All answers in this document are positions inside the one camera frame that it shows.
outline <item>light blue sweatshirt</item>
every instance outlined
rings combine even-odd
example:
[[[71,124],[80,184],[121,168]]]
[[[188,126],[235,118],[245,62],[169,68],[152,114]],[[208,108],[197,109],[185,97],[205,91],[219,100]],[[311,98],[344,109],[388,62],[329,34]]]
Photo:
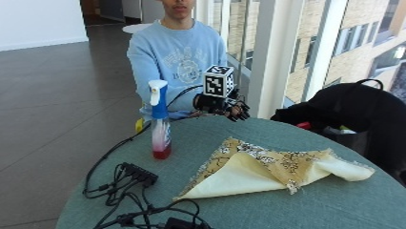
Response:
[[[201,22],[195,21],[189,30],[171,30],[159,20],[136,32],[129,40],[127,56],[137,84],[137,94],[144,106],[140,113],[151,120],[149,81],[168,81],[167,103],[187,88],[203,85],[203,72],[212,66],[228,66],[224,40],[219,32]],[[183,95],[168,108],[169,118],[187,117],[193,108],[193,98],[203,91],[199,88]]]

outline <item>round table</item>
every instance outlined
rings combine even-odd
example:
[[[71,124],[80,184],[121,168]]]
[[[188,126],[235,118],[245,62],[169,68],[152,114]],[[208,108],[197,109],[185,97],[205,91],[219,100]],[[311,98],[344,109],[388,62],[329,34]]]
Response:
[[[191,177],[209,159],[228,137],[244,140],[277,151],[313,151],[332,148],[348,161],[373,167],[373,176],[349,182],[329,175],[295,195],[288,190],[268,191],[217,198],[200,198],[200,217],[216,229],[223,228],[406,228],[406,189],[356,152],[328,138],[295,126],[265,119],[249,118],[232,122],[223,116],[183,119],[172,123],[173,152],[168,159],[156,160],[151,154],[151,130],[135,137],[102,162],[91,179],[91,187],[112,181],[117,164],[133,163],[159,175],[147,196],[153,206],[173,201]],[[112,207],[106,197],[87,199],[84,181],[68,200],[58,228],[95,228]],[[131,189],[141,196],[141,189]],[[192,204],[179,208],[195,211]],[[140,211],[132,201],[124,201],[117,214]],[[167,222],[169,217],[191,220],[189,216],[163,212],[151,222]]]

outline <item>white wall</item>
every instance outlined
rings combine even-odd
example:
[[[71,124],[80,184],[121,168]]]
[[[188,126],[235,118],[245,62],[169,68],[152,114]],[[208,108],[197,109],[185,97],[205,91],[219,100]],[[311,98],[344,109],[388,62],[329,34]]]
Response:
[[[0,51],[83,41],[79,0],[0,0]]]
[[[127,17],[141,18],[140,0],[123,0],[123,13]]]

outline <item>beige cloth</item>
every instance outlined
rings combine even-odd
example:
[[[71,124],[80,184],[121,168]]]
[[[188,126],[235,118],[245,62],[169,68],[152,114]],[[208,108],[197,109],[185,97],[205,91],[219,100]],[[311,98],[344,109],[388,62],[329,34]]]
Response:
[[[229,138],[175,199],[213,198],[285,188],[293,195],[301,186],[329,174],[358,181],[373,173],[370,167],[338,158],[332,149],[276,152]]]

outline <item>black bag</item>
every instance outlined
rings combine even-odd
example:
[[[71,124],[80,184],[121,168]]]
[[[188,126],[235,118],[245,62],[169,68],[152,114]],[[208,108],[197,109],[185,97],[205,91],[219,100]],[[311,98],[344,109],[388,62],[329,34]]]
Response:
[[[345,106],[348,105],[345,103],[348,100],[353,99],[352,95],[356,94],[362,87],[368,87],[362,84],[369,80],[378,83],[380,89],[377,91],[382,91],[384,84],[380,80],[374,79],[361,80],[352,84],[340,84],[321,90],[309,102],[296,104],[287,109],[279,109],[271,119],[292,125],[309,122],[309,130],[312,132],[328,137],[362,156],[366,156],[369,148],[370,120],[361,115],[344,113],[342,109],[352,109]],[[380,94],[377,93],[374,98],[362,98],[368,101],[365,104],[365,113],[370,113],[374,110],[374,101],[377,101],[378,96]],[[344,134],[329,131],[330,128],[338,130],[342,126],[356,133]]]
[[[364,83],[376,81],[380,88]],[[312,124],[311,131],[353,149],[406,187],[406,104],[382,90],[380,80],[342,83],[317,92],[315,97],[287,109],[279,109],[272,120],[297,125]],[[352,135],[329,135],[324,129],[345,126]]]

